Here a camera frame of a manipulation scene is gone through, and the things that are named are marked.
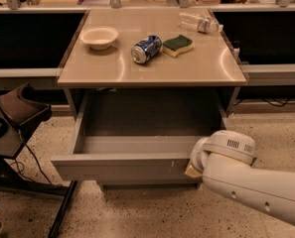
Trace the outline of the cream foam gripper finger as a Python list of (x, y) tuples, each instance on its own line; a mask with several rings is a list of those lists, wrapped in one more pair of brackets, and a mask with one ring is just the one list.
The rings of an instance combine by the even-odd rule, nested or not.
[(200, 178), (203, 175), (203, 173), (198, 171), (193, 165), (188, 164), (185, 169), (185, 175), (195, 179), (195, 178)]

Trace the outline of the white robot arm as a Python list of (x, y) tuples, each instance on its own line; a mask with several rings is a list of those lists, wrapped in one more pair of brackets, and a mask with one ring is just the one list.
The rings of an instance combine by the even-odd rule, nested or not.
[(211, 191), (295, 226), (295, 173), (256, 169), (255, 142), (229, 130), (200, 139), (185, 169)]

